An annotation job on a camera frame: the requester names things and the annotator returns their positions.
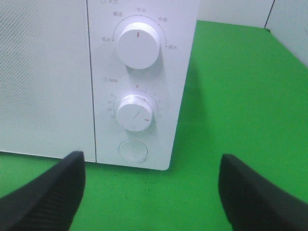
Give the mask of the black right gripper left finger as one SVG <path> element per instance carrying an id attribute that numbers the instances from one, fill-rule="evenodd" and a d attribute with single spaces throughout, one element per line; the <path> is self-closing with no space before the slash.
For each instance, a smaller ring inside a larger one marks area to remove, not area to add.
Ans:
<path id="1" fill-rule="evenodd" d="M 85 189 L 85 160 L 74 151 L 0 199 L 2 231 L 67 231 Z"/>

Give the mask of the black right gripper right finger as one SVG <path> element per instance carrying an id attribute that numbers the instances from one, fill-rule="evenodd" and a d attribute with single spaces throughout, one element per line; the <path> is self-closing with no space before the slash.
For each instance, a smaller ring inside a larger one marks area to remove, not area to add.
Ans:
<path id="1" fill-rule="evenodd" d="M 306 231 L 308 205 L 262 177 L 232 154 L 223 154 L 218 192 L 234 231 Z"/>

